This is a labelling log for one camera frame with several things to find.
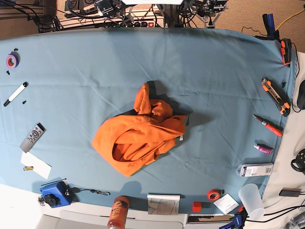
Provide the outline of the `translucent plastic cup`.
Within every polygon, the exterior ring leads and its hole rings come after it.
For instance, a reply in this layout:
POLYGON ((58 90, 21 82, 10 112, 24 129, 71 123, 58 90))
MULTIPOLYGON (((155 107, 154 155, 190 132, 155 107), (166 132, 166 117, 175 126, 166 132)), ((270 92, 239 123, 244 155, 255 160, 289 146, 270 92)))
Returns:
POLYGON ((256 184, 243 186, 238 196, 250 219, 258 220, 265 214, 262 198, 256 184))

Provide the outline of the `black and white marker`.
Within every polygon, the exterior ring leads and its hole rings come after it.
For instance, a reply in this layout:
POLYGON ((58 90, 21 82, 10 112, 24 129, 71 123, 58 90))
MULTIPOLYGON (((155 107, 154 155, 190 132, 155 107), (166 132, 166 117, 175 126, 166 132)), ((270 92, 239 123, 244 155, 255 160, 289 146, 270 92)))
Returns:
POLYGON ((24 82, 21 84, 13 93, 9 96, 7 101, 3 104, 4 107, 6 107, 8 104, 10 104, 27 86, 29 85, 28 82, 24 82))

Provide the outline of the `blue spring clamp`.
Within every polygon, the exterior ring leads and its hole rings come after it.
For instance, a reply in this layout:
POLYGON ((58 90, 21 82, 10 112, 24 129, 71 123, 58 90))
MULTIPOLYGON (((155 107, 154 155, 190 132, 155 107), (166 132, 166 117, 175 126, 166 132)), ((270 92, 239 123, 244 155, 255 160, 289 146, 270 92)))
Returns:
POLYGON ((241 206, 238 209, 238 213, 235 214, 233 218, 231 218, 232 222, 221 226, 219 229, 243 229, 247 217, 247 211, 245 210, 244 206, 241 206))

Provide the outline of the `blue-grey table cloth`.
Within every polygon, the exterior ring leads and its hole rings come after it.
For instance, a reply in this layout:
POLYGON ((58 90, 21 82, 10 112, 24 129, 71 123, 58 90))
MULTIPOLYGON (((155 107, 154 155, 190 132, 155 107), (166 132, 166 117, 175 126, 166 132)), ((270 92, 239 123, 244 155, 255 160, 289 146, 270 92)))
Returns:
POLYGON ((243 178, 246 163, 274 162, 281 138, 253 115, 284 127, 286 118, 263 90, 271 80, 291 98, 298 62, 282 62, 280 44, 235 31, 200 29, 106 29, 54 32, 0 42, 0 101, 23 83, 29 85, 0 108, 0 182, 38 192, 45 182, 25 172, 20 145, 37 123, 46 131, 31 153, 51 166, 50 180, 66 178, 83 188, 109 191, 109 197, 78 195, 82 203, 110 206, 119 195, 133 207, 147 209, 149 193, 180 194, 179 212, 190 213, 194 201, 223 189, 238 199, 240 188, 267 177, 243 178), (19 65, 6 59, 17 52, 19 65), (143 83, 153 97, 186 115, 182 141, 131 177, 116 171, 92 147, 104 121, 133 108, 143 83))

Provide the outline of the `plastic blister pack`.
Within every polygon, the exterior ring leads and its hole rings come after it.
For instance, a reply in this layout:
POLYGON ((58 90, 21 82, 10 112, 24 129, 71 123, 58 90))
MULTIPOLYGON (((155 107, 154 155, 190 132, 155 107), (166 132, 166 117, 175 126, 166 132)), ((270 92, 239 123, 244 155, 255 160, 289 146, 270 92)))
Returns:
POLYGON ((240 177, 270 176, 273 167, 273 163, 243 164, 236 169, 236 173, 240 177))

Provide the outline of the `white paper card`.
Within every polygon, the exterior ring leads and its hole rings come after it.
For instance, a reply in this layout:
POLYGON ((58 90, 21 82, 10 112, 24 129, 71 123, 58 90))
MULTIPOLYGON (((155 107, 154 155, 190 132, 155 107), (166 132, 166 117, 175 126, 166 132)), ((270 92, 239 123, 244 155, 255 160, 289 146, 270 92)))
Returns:
POLYGON ((20 162, 24 165, 24 167, 34 167, 32 171, 44 179, 48 179, 51 172, 51 166, 37 158, 35 155, 31 154, 30 152, 22 152, 20 162))

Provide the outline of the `black power adapter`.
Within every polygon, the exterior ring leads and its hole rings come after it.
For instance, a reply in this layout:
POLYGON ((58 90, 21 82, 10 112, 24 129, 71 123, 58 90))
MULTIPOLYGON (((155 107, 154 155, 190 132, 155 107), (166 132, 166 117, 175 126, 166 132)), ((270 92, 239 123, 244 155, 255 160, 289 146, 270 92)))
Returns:
POLYGON ((298 197, 302 193, 302 190, 299 188, 282 188, 279 192, 279 196, 282 197, 298 197))

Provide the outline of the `red screwdriver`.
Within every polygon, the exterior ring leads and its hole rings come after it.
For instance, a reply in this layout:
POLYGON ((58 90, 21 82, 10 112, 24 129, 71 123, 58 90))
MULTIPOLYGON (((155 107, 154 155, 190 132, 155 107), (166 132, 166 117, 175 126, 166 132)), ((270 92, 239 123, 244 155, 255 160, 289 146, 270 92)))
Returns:
POLYGON ((253 115, 253 117, 258 120, 265 128, 269 129, 271 132, 273 132, 276 136, 282 137, 283 136, 283 132, 277 128, 276 126, 272 125, 271 123, 267 122, 265 119, 257 116, 257 115, 253 115))

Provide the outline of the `grey remote control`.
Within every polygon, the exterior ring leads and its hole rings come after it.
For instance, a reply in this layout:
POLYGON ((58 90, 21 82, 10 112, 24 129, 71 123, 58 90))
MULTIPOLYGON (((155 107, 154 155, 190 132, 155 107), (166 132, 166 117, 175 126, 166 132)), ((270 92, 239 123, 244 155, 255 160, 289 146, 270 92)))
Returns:
POLYGON ((44 134, 45 130, 45 127, 41 123, 37 123, 21 143, 21 150, 25 153, 29 152, 35 143, 44 134))

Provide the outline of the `orange t-shirt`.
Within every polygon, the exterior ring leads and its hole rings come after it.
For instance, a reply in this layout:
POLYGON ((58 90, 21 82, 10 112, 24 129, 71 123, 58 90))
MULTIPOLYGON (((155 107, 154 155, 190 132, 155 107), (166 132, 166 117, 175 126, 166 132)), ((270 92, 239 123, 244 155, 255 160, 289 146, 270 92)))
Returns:
POLYGON ((162 99, 150 98, 144 83, 135 97, 133 115, 117 115, 97 130, 93 148, 119 173, 130 177, 176 145, 185 133, 185 115, 174 115, 162 99))

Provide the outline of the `power strip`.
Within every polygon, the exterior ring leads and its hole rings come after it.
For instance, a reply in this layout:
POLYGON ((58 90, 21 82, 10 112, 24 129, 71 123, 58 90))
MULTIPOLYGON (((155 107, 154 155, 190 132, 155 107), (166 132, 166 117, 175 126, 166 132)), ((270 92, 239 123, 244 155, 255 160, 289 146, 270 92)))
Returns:
POLYGON ((135 28, 162 28, 162 25, 155 21, 126 21, 121 27, 135 27, 135 28))

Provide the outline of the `small red cube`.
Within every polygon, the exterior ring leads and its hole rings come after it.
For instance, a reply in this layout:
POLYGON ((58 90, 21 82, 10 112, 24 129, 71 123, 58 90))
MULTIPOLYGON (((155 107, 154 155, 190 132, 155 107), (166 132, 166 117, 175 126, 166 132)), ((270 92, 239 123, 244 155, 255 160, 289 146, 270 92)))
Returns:
POLYGON ((193 202, 193 205, 192 205, 193 213, 201 212, 201 210, 202 210, 202 203, 201 202, 193 202))

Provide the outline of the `purple glue tube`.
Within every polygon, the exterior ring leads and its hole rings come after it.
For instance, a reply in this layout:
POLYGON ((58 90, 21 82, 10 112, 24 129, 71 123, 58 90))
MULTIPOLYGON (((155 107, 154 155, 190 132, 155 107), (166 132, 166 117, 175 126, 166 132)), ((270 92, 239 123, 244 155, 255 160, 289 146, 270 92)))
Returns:
POLYGON ((254 145, 254 148, 260 152, 263 152, 267 155, 270 155, 272 154, 273 152, 273 148, 270 148, 270 147, 267 147, 267 146, 264 146, 264 145, 254 145))

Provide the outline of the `blue black clamp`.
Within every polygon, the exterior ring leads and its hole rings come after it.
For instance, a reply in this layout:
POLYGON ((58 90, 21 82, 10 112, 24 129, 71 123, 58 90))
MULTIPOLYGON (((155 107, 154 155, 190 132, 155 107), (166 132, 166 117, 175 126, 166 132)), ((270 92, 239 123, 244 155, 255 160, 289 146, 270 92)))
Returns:
POLYGON ((263 14, 262 18, 267 34, 261 36, 256 35, 255 37, 260 40, 280 41, 279 31, 275 29, 273 14, 263 14))

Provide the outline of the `white square card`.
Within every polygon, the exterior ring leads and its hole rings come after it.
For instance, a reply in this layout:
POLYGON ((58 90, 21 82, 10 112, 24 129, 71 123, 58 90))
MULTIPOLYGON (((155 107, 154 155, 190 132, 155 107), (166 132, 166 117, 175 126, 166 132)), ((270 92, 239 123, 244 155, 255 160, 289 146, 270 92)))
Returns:
POLYGON ((223 214, 227 215, 239 206, 230 194, 225 194, 213 203, 223 214))

